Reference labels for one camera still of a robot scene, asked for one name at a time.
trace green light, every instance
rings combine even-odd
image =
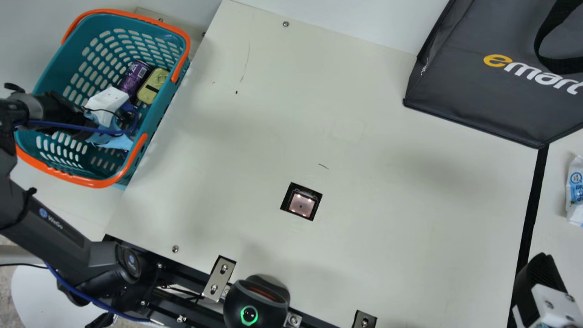
[[[253,311],[255,311],[255,318],[253,318],[253,321],[247,321],[245,320],[245,310],[247,309],[252,309]],[[243,310],[241,310],[241,323],[246,325],[247,327],[249,327],[250,325],[254,324],[255,322],[257,322],[257,319],[259,319],[259,312],[257,311],[257,309],[252,306],[252,305],[247,305],[246,307],[243,308]]]

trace black shopping bag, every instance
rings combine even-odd
[[[450,0],[403,103],[534,148],[583,127],[583,0]]]

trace teal plastic basket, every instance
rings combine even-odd
[[[34,94],[54,90],[82,105],[108,86],[117,86],[134,60],[164,68],[171,78],[150,106],[135,104],[139,120],[129,152],[78,142],[62,132],[17,131],[19,157],[43,172],[83,186],[126,186],[186,73],[189,49],[184,31],[158,20],[115,9],[82,14],[67,31]]]

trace black bag handle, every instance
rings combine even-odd
[[[557,26],[561,25],[577,7],[583,4],[583,0],[557,0],[549,12],[547,18],[540,26],[535,38],[535,54],[539,61],[555,74],[573,74],[583,72],[583,57],[555,59],[542,56],[539,53],[540,45],[546,36]]]

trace white table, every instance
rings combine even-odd
[[[414,61],[223,1],[106,232],[341,327],[504,326],[537,152],[404,108]]]
[[[581,307],[583,228],[569,224],[565,210],[568,167],[575,155],[583,155],[583,131],[575,132],[549,146],[530,257],[540,252],[551,254],[569,294]]]

